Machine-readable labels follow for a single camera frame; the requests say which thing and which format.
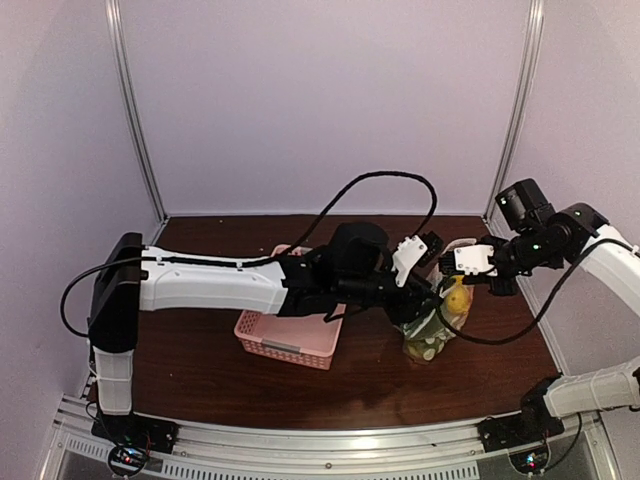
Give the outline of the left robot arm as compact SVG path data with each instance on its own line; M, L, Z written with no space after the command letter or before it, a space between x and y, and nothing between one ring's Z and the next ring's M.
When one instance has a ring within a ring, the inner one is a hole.
M343 223L330 241L295 254L292 247L261 258L224 258L145 247L138 234L121 237L96 277L88 320L106 429L123 444L137 442L144 424L132 411L133 352L138 315L165 309L231 309L285 318L342 318L381 308L395 325L408 323L434 295L413 280L441 252L433 232L408 237L396 249L375 224Z

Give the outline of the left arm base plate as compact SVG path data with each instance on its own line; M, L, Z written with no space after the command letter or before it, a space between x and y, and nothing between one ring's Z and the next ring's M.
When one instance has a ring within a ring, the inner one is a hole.
M171 454L178 430L175 422L132 412L127 415L107 415L97 404L91 433L118 445Z

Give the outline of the yellow lemon toy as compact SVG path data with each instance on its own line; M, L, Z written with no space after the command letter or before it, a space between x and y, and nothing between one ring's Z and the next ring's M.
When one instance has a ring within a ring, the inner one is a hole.
M466 315L472 305L472 291L464 285L452 287L445 297L445 306L451 315Z

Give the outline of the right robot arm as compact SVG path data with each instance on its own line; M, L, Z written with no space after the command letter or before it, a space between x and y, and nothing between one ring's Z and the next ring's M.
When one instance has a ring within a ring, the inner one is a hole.
M539 308L545 316L564 287L582 275L598 283L632 314L639 312L639 248L595 207L584 201L556 208L532 178L495 196L512 232L490 259L501 279L535 269L560 271ZM542 380L522 399L513 419L519 440L535 440L551 421L587 412L639 407L639 357L581 373Z

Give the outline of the clear zip top bag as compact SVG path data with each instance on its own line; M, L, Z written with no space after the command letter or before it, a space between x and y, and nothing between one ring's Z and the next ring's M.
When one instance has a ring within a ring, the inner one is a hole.
M466 323L470 310L466 315L455 316L451 315L445 306L445 297L450 289L456 285L464 285L461 275L454 276L443 286L443 294L441 296L443 301L438 309L442 317L451 326L457 330L461 330ZM474 287L469 285L464 286L470 289L474 296ZM455 334L447 329L441 322L440 316L435 309L433 309L429 316L425 316L409 324L401 325L398 327L398 330L403 337L404 354L413 362L421 364L428 364L433 361L435 357L442 352L446 343L455 337Z

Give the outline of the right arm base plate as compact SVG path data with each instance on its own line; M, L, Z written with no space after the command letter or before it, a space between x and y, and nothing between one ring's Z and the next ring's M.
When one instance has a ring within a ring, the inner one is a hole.
M477 425L478 434L486 453L513 449L562 434L564 424L552 419L542 426L525 420L522 413L502 417L487 417Z

